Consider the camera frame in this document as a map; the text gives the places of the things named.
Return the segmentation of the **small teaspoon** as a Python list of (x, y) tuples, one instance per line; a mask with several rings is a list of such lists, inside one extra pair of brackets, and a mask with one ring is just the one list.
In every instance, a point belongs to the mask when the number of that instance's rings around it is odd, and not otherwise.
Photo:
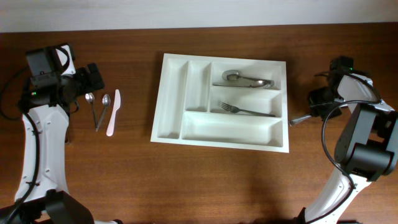
[(92, 114), (93, 114), (93, 120), (94, 120), (95, 128), (97, 128), (98, 127), (98, 123), (97, 123), (97, 119), (96, 119), (96, 111), (95, 111), (95, 105), (94, 105), (94, 102), (95, 102), (94, 94), (86, 93), (85, 94), (85, 99), (91, 105), (91, 111), (92, 111)]
[(102, 104), (103, 104), (103, 110), (102, 110), (102, 112), (101, 112), (101, 114), (100, 114), (100, 117), (99, 117), (99, 119), (98, 119), (98, 122), (97, 122), (95, 131), (98, 131), (98, 130), (99, 130), (99, 128), (100, 128), (100, 126), (101, 126), (101, 123), (102, 123), (103, 120), (104, 120), (104, 117), (105, 117), (105, 114), (106, 114), (106, 110), (108, 109), (108, 107), (109, 107), (110, 104), (111, 104), (111, 98), (110, 98), (110, 96), (109, 96), (108, 94), (105, 94), (105, 95), (104, 95), (104, 97), (103, 97), (103, 99), (102, 99)]

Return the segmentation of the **metal fork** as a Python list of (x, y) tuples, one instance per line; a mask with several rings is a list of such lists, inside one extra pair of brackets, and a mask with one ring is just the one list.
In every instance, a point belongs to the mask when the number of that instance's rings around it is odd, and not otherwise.
[(294, 119), (290, 119), (290, 120), (289, 120), (289, 126), (295, 126), (296, 124), (299, 124), (299, 123), (301, 123), (302, 121), (305, 121), (306, 119), (309, 119), (309, 118), (311, 118), (311, 117), (312, 117), (311, 114), (305, 114), (305, 115), (303, 115), (303, 116), (301, 116), (301, 117), (294, 118)]
[(272, 118), (275, 118), (275, 115), (274, 115), (274, 114), (259, 113), (259, 112), (255, 112), (255, 111), (244, 110), (244, 109), (238, 108), (237, 106), (233, 106), (233, 105), (230, 105), (230, 104), (227, 104), (227, 103), (224, 103), (224, 102), (220, 102), (220, 103), (219, 103), (219, 106), (220, 106), (222, 109), (224, 109), (224, 110), (226, 110), (227, 112), (229, 112), (229, 113), (234, 113), (234, 114), (236, 114), (236, 113), (243, 112), (243, 113), (248, 113), (248, 114), (255, 115), (255, 116), (265, 116), (265, 117), (272, 117)]

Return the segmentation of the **large spoon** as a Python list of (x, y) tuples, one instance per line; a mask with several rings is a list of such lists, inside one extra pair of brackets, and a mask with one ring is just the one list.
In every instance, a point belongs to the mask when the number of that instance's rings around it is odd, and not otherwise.
[(253, 81), (247, 85), (237, 85), (237, 84), (214, 84), (214, 86), (228, 86), (228, 87), (239, 87), (239, 88), (269, 88), (274, 86), (274, 81), (272, 80), (258, 80)]
[(258, 80), (264, 80), (260, 78), (252, 78), (252, 77), (245, 77), (240, 74), (240, 71), (238, 70), (227, 70), (222, 73), (222, 78), (226, 81), (238, 81), (239, 79), (245, 79), (245, 80), (250, 80), (250, 81), (258, 81)]

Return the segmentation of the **metal tongs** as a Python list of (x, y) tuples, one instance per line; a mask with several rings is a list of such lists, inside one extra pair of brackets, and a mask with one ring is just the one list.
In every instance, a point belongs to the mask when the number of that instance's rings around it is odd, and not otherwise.
[(66, 134), (65, 134), (65, 144), (70, 144), (70, 135), (69, 135), (69, 132), (66, 132)]

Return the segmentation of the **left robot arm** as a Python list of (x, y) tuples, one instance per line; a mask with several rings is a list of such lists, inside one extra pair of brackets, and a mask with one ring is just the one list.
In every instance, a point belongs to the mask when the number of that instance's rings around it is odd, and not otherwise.
[(1, 209), (1, 223), (90, 223), (91, 212), (68, 192), (65, 139), (70, 105), (79, 96), (104, 88), (96, 64), (76, 72), (56, 70), (39, 84), (24, 87), (18, 106), (25, 131), (24, 164), (14, 205)]

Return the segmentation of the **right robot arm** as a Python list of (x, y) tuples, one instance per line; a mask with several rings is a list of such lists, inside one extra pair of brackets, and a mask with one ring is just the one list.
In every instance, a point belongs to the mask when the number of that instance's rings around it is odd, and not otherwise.
[[(354, 60), (339, 56), (330, 62), (327, 86), (308, 94), (311, 117), (322, 119), (321, 142), (333, 172), (318, 198), (304, 207), (294, 223), (340, 223), (355, 197), (397, 164), (397, 111), (389, 106), (368, 73), (354, 69)], [(347, 107), (351, 116), (333, 154), (326, 146), (326, 125)]]

